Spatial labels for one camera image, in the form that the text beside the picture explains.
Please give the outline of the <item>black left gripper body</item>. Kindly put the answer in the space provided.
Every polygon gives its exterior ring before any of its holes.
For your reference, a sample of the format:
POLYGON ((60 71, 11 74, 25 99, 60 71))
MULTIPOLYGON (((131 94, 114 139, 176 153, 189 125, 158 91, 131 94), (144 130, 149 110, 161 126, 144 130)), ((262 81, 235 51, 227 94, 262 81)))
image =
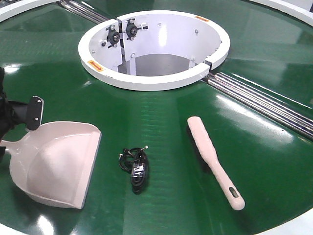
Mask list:
POLYGON ((15 126, 25 123, 27 103, 9 101, 3 90, 5 70, 0 68, 0 140, 15 126))

